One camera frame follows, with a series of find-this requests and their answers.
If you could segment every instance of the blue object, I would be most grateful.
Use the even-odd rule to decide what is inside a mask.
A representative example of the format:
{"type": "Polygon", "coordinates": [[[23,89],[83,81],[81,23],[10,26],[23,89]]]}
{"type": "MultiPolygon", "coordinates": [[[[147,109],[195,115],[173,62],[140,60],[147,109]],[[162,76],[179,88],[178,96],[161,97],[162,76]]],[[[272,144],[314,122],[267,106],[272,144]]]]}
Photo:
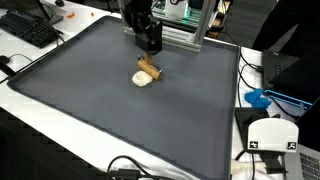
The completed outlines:
{"type": "Polygon", "coordinates": [[[267,109],[271,105],[271,102],[267,98],[261,97],[262,93],[262,89],[255,89],[253,92],[245,94],[244,99],[250,103],[253,108],[267,109]]]}

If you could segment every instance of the metal frame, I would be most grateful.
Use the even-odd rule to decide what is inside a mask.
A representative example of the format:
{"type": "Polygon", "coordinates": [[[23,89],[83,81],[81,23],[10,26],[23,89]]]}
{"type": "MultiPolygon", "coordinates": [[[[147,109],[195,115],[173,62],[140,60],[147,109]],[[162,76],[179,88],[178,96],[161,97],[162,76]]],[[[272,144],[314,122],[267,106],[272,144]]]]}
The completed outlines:
{"type": "MultiPolygon", "coordinates": [[[[122,17],[123,17],[122,9],[124,8],[124,4],[127,1],[130,1],[130,0],[118,0],[122,17]]],[[[189,33],[179,29],[164,26],[163,33],[162,33],[163,43],[172,45],[175,47],[187,49],[190,51],[194,51],[194,52],[200,52],[206,31],[208,29],[209,21],[210,19],[212,19],[212,16],[215,15],[214,8],[217,1],[219,0],[204,0],[202,11],[198,12],[198,13],[201,13],[200,19],[199,20],[191,19],[190,21],[190,25],[192,26],[197,25],[196,27],[197,30],[195,33],[189,33]]],[[[163,21],[179,23],[179,21],[169,20],[165,18],[163,15],[161,16],[161,13],[159,12],[159,10],[155,10],[155,11],[158,12],[158,14],[160,14],[158,16],[154,15],[156,18],[159,18],[160,20],[163,20],[163,21]]],[[[122,18],[122,22],[124,26],[124,32],[126,34],[134,35],[133,30],[128,26],[124,18],[122,18]]]]}

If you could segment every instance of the gray mat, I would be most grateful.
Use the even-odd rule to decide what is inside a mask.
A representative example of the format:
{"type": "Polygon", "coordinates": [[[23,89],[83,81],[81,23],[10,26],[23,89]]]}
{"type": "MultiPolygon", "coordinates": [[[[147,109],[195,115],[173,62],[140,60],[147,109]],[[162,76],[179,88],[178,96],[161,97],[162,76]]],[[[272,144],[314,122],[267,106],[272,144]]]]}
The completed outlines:
{"type": "Polygon", "coordinates": [[[119,20],[102,18],[8,85],[201,179],[228,179],[238,49],[164,45],[154,57],[164,78],[138,88],[133,42],[119,20]]]}

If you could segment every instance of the keyboard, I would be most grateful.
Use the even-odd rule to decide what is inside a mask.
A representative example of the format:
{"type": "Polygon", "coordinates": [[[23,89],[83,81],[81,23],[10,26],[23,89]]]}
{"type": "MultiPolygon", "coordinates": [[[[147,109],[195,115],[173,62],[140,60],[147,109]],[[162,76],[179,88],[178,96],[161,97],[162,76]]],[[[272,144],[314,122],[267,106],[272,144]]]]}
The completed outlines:
{"type": "Polygon", "coordinates": [[[300,153],[303,178],[306,180],[320,179],[319,160],[303,153],[300,153]]]}
{"type": "Polygon", "coordinates": [[[282,66],[280,64],[275,64],[275,71],[276,71],[276,75],[280,74],[282,71],[284,71],[286,69],[285,66],[282,66]]]}
{"type": "Polygon", "coordinates": [[[0,29],[43,48],[58,38],[57,31],[41,20],[17,11],[8,11],[0,18],[0,29]]]}

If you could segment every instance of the white desk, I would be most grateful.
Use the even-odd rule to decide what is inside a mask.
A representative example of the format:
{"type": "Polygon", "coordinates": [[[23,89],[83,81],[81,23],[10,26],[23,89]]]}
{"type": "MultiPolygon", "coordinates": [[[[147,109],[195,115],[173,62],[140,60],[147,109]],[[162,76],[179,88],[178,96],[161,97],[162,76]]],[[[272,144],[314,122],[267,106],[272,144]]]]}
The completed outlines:
{"type": "MultiPolygon", "coordinates": [[[[47,0],[47,2],[54,4],[54,0],[47,0]]],[[[62,7],[57,13],[63,15],[65,19],[56,25],[57,29],[64,32],[64,38],[66,40],[72,38],[84,28],[88,27],[94,21],[102,16],[109,15],[109,12],[70,3],[65,1],[65,6],[62,7]],[[75,13],[75,17],[72,19],[66,18],[66,15],[75,13]]],[[[0,10],[0,15],[4,14],[4,10],[0,10]]],[[[112,14],[111,16],[120,18],[119,14],[112,14]]],[[[47,52],[56,47],[56,43],[52,43],[44,49],[35,48],[11,35],[0,30],[0,55],[11,56],[13,54],[24,54],[30,57],[32,60],[43,56],[47,52]]],[[[260,64],[261,53],[250,49],[243,48],[243,55],[247,61],[260,64]]],[[[29,61],[23,57],[16,56],[10,62],[9,66],[14,70],[19,70],[29,64],[29,61]]],[[[246,68],[243,72],[244,78],[247,82],[255,87],[261,87],[261,75],[256,73],[250,67],[246,68]]],[[[6,76],[0,72],[0,81],[5,79],[6,76]]],[[[243,83],[240,86],[240,94],[243,96],[246,92],[251,91],[243,83]]],[[[243,106],[250,106],[242,99],[243,106]]],[[[92,165],[106,169],[109,162],[118,155],[128,155],[137,159],[142,164],[146,165],[150,169],[151,174],[164,175],[176,179],[197,179],[196,177],[186,173],[176,167],[168,164],[167,162],[154,157],[132,145],[129,145],[123,141],[114,138],[100,130],[95,129],[87,124],[82,123],[72,117],[69,117],[57,110],[49,108],[46,105],[40,104],[30,98],[24,97],[11,89],[9,89],[6,83],[0,84],[0,106],[17,118],[21,119],[31,127],[37,129],[39,132],[48,136],[52,140],[64,146],[74,154],[83,158],[92,165]]],[[[293,107],[285,107],[285,109],[292,112],[293,107]]],[[[277,107],[271,106],[268,109],[269,113],[276,114],[281,113],[277,107]]],[[[233,128],[233,147],[232,157],[234,158],[243,149],[239,132],[234,123],[233,128]]],[[[242,161],[251,161],[251,156],[244,155],[241,158],[242,161]]],[[[126,160],[116,161],[113,167],[130,168],[133,165],[126,160]]],[[[235,175],[233,179],[250,179],[252,171],[244,171],[238,175],[235,175]]],[[[281,175],[266,176],[263,173],[256,172],[256,179],[268,179],[268,180],[280,180],[281,175]]]]}

